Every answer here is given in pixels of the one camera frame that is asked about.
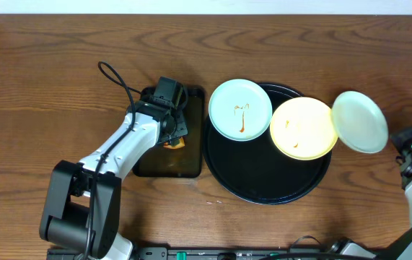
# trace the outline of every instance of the wood grain surface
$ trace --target wood grain surface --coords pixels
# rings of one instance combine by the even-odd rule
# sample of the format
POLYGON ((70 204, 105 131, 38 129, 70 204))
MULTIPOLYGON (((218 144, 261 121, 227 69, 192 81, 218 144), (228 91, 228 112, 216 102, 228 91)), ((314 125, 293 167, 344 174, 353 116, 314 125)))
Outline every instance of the wood grain surface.
MULTIPOLYGON (((38 228, 53 167, 88 155, 122 122, 128 98, 100 60, 136 89, 166 76, 202 85, 207 100, 234 78, 327 104, 358 90, 390 131, 412 124, 412 17, 0 15, 0 259, 45 258, 52 245, 38 228)), ((409 228, 395 156, 390 143, 365 155, 338 142, 320 185, 281 206, 238 199, 205 163, 196 179, 130 175, 119 231, 172 247, 283 248, 302 235, 384 247, 409 228)))

